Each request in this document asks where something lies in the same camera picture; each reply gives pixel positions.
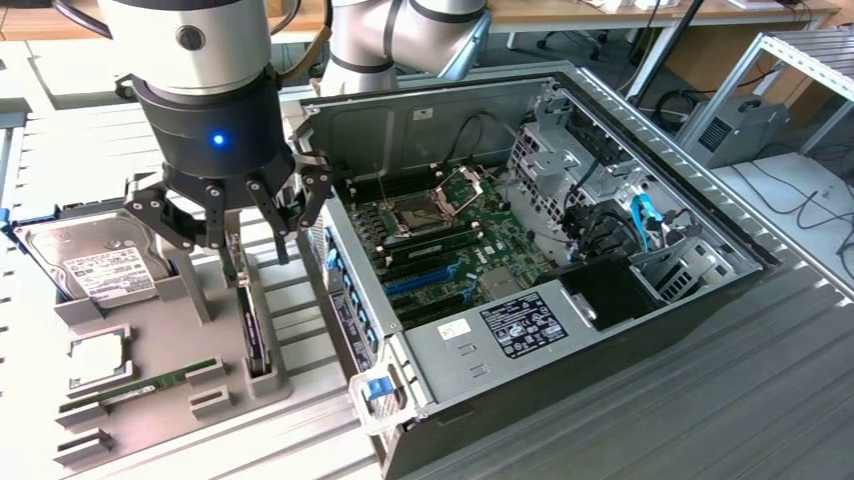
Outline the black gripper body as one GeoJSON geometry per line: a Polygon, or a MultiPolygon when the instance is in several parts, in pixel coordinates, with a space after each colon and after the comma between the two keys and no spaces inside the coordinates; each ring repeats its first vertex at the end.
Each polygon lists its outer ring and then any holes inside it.
{"type": "Polygon", "coordinates": [[[278,191],[294,171],[284,139],[276,74],[261,72],[237,89],[178,95],[134,77],[135,91],[164,157],[164,182],[202,203],[221,189],[228,206],[250,206],[246,182],[278,191]]]}

